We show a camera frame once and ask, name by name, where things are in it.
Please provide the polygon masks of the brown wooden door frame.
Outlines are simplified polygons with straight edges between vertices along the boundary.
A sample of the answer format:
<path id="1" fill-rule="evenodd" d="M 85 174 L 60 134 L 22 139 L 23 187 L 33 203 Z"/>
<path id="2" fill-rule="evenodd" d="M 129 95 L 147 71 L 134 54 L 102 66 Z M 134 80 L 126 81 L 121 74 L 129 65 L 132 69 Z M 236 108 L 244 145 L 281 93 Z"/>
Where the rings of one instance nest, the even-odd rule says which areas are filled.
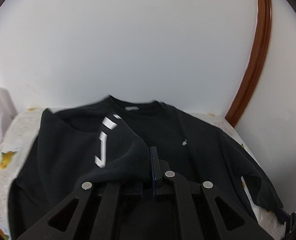
<path id="1" fill-rule="evenodd" d="M 259 82 L 268 53 L 271 25 L 271 0 L 257 0 L 257 22 L 248 66 L 236 96 L 225 116 L 225 119 L 232 127 L 238 124 Z"/>

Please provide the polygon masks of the white fruit print tablecloth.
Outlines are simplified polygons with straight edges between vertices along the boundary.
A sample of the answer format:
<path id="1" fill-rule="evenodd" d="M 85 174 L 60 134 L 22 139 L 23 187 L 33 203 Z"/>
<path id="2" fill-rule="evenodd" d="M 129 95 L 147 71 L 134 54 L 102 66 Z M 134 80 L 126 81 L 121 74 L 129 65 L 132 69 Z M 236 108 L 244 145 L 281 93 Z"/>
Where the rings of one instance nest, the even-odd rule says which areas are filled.
<path id="1" fill-rule="evenodd" d="M 10 162 L 6 164 L 6 168 L 0 168 L 0 234 L 4 239 L 11 239 L 8 223 L 8 194 L 10 186 L 12 181 L 18 176 L 19 171 L 31 150 L 32 144 L 40 128 L 41 114 L 43 111 L 44 109 L 42 108 L 33 108 L 32 110 L 24 111 L 17 115 L 0 144 L 0 164 L 3 159 L 2 153 L 8 153 L 13 150 L 15 152 L 17 151 L 17 153 L 11 158 Z M 255 159 L 248 146 L 223 117 L 215 116 L 214 114 L 200 113 L 190 113 L 190 115 L 223 130 Z M 243 178 L 242 183 L 259 225 L 269 233 L 273 239 L 281 239 L 284 237 L 286 231 L 285 224 L 281 225 L 272 211 L 267 211 L 266 209 L 255 205 Z"/>

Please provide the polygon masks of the black sweatshirt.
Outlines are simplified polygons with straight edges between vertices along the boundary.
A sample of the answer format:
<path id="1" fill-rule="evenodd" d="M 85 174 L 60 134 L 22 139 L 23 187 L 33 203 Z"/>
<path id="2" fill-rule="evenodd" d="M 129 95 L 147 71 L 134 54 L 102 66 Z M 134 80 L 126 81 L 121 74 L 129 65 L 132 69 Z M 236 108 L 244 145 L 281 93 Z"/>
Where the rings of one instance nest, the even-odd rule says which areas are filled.
<path id="1" fill-rule="evenodd" d="M 258 223 L 255 205 L 287 215 L 270 179 L 247 151 L 223 132 L 161 102 L 130 103 L 112 96 L 93 105 L 46 109 L 35 142 L 9 200 L 13 239 L 88 181 L 98 208 L 105 185 L 120 186 L 113 239 L 181 239 L 178 211 L 169 187 L 153 193 L 150 148 L 193 186 L 211 181 Z"/>

